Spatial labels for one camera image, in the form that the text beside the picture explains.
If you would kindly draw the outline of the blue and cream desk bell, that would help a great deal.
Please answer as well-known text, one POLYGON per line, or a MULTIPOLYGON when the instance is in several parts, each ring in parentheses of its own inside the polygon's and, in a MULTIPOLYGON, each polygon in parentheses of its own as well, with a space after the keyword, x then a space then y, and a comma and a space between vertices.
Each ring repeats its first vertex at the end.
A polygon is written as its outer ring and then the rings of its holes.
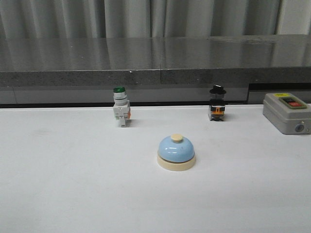
POLYGON ((159 143, 158 164, 169 171, 185 171, 195 165, 196 157, 192 142, 181 134, 172 134, 159 143))

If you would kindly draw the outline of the black selector switch orange body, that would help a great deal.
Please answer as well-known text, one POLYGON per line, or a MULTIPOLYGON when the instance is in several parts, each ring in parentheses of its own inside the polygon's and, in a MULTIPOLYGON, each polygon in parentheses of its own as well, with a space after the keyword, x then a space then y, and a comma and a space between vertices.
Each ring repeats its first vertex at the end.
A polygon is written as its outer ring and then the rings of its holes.
POLYGON ((224 97, 226 91, 223 86, 215 84, 209 91, 209 120, 210 121, 224 121, 225 118, 225 102, 224 97))

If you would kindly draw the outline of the green pushbutton switch white body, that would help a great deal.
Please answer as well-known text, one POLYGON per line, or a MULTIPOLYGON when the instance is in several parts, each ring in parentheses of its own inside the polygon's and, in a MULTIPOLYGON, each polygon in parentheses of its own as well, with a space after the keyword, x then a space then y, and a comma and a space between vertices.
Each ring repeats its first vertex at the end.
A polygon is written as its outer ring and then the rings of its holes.
POLYGON ((113 89, 114 117, 119 121, 121 127, 125 127, 131 117, 130 101, 127 97, 126 89, 118 86, 113 89))

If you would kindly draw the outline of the grey stone counter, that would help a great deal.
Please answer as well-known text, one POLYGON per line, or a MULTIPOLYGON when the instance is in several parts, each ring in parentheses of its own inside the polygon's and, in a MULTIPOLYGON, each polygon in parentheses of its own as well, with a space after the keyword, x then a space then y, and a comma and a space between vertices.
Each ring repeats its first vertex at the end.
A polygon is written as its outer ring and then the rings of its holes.
POLYGON ((270 92, 311 100, 311 38, 52 38, 0 42, 2 105, 107 105, 124 86, 136 105, 206 104, 215 85, 232 104, 270 92))

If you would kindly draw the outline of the grey control box red button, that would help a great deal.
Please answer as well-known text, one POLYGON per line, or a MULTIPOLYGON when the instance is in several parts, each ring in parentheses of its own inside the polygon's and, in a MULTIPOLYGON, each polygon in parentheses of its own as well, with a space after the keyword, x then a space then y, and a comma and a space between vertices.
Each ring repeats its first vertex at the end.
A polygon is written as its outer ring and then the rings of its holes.
POLYGON ((263 115, 283 134, 311 133, 311 106, 291 93, 267 93, 263 115))

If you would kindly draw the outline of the grey curtain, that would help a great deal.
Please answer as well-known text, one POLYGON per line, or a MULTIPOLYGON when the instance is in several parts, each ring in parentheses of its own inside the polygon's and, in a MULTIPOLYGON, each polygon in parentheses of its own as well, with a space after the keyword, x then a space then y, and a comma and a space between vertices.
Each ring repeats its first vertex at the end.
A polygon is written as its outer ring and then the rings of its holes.
POLYGON ((308 0, 3 0, 0 36, 208 37, 310 34, 308 0))

